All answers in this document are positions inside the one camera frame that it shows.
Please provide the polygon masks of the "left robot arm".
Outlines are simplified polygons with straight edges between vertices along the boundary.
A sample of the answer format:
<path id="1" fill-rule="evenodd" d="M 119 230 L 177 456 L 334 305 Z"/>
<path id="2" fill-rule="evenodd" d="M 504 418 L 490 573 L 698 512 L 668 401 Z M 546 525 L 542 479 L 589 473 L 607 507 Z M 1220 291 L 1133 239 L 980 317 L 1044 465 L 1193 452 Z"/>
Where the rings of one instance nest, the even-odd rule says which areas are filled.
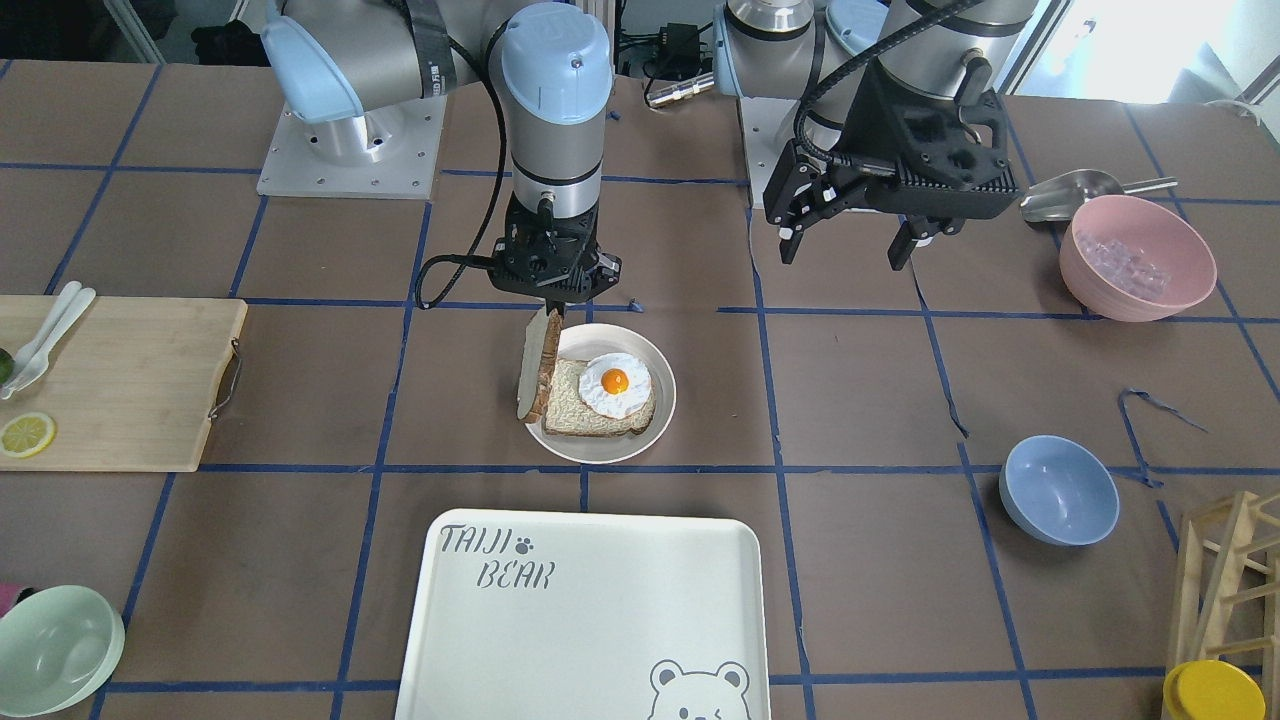
<path id="1" fill-rule="evenodd" d="M 794 104 L 762 191 L 790 264 L 815 224 L 899 217 L 899 270 L 938 234 L 992 220 L 1021 190 L 995 77 L 1033 1 L 727 1 L 717 88 Z"/>

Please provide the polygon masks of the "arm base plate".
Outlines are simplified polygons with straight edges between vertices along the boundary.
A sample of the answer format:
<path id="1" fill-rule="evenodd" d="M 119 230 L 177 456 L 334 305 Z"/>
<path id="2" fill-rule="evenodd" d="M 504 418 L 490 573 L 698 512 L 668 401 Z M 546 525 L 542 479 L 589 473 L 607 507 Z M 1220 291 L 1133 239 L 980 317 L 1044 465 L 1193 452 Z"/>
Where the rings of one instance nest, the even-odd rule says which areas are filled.
<path id="1" fill-rule="evenodd" d="M 419 99 L 317 124 L 285 106 L 256 190 L 271 197 L 428 201 L 445 105 L 443 97 Z"/>
<path id="2" fill-rule="evenodd" d="M 794 137 L 799 100 L 741 97 L 739 118 L 751 206 L 763 208 L 763 192 L 787 141 Z"/>

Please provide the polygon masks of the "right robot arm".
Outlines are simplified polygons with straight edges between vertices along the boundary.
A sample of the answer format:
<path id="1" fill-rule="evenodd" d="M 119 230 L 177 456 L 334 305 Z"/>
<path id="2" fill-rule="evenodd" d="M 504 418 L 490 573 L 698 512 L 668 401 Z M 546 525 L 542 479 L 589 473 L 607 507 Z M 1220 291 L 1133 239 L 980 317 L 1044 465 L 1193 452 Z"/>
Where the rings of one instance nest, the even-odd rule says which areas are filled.
<path id="1" fill-rule="evenodd" d="M 424 197 L 435 145 L 426 110 L 481 85 L 495 113 L 495 183 L 466 252 L 425 260 L 413 302 L 440 264 L 485 272 L 500 291 L 550 307 L 584 304 L 613 288 L 621 260 L 596 241 L 613 88 L 611 37 L 602 22 L 553 1 L 270 1 L 262 49 L 285 108 L 285 146 L 262 169 L 259 190 L 292 167 L 308 195 Z M 500 233 L 477 250 L 512 179 Z"/>

